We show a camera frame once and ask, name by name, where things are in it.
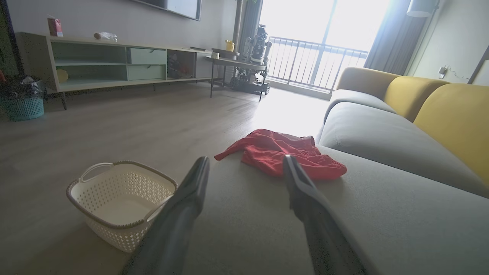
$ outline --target basket handle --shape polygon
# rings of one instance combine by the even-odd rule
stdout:
[[[100,174],[96,175],[96,176],[93,176],[91,178],[89,178],[88,180],[84,180],[83,178],[88,174],[90,173],[92,170],[98,168],[98,167],[102,167],[102,166],[110,166],[111,168],[114,167],[114,164],[110,163],[110,162],[102,162],[102,163],[97,163],[97,164],[94,164],[92,166],[90,166],[83,174],[82,176],[78,179],[81,183],[86,183],[88,181],[91,181],[93,180],[94,178],[100,176]]]
[[[173,197],[173,195],[170,195],[168,197],[166,197],[163,201],[161,201],[161,203],[159,203],[159,205],[157,205],[155,208],[151,209],[148,214],[146,214],[146,216],[144,216],[144,221],[145,222],[149,222],[150,220],[154,219],[154,217],[151,217],[158,209],[160,209],[163,205],[165,205],[165,203],[171,198]]]

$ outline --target white wall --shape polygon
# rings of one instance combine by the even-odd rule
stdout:
[[[450,65],[467,79],[449,72],[444,80],[467,83],[489,45],[489,0],[446,0],[438,12],[408,75],[437,79],[439,68]]]
[[[120,41],[163,46],[225,48],[232,37],[236,0],[202,0],[201,21],[130,0],[7,0],[15,32],[48,34],[48,14],[64,36],[115,33]]]

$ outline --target sofa seat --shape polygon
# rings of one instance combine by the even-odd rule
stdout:
[[[369,106],[372,108],[377,108],[379,110],[384,110],[390,113],[396,113],[394,109],[392,109],[387,103],[383,102],[378,97],[373,95],[364,93],[364,92],[356,92],[351,90],[336,90],[333,92],[333,95],[330,99],[330,104],[324,114],[324,121],[326,122],[326,118],[330,113],[331,109],[340,102],[351,102],[357,103],[365,106]]]
[[[489,198],[489,189],[470,168],[400,115],[338,103],[318,144]]]
[[[315,182],[368,274],[489,274],[489,200],[330,148],[348,172]],[[184,275],[313,275],[283,179],[242,163],[210,171]]]

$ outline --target curtain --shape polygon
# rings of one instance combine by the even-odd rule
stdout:
[[[260,22],[260,15],[262,13],[263,0],[257,0],[255,3],[253,0],[246,1],[246,8],[244,9],[244,21],[241,29],[240,44],[238,46],[238,52],[243,55],[245,51],[246,38],[255,36],[255,31],[258,28]]]
[[[370,50],[365,68],[403,75],[426,18],[406,14],[410,0],[391,0]]]

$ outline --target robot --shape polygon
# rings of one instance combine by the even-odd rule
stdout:
[[[272,42],[265,42],[267,40],[267,32],[265,31],[265,25],[259,25],[255,32],[255,37],[246,39],[247,51],[243,55],[243,62],[264,65],[265,70],[253,70],[238,68],[238,74],[231,78],[231,87],[234,90],[256,93],[260,95],[268,94],[270,91],[270,83],[266,83],[265,79],[268,74],[268,55],[270,54],[270,49]],[[260,82],[256,77],[256,74],[260,73],[263,77],[263,81]]]

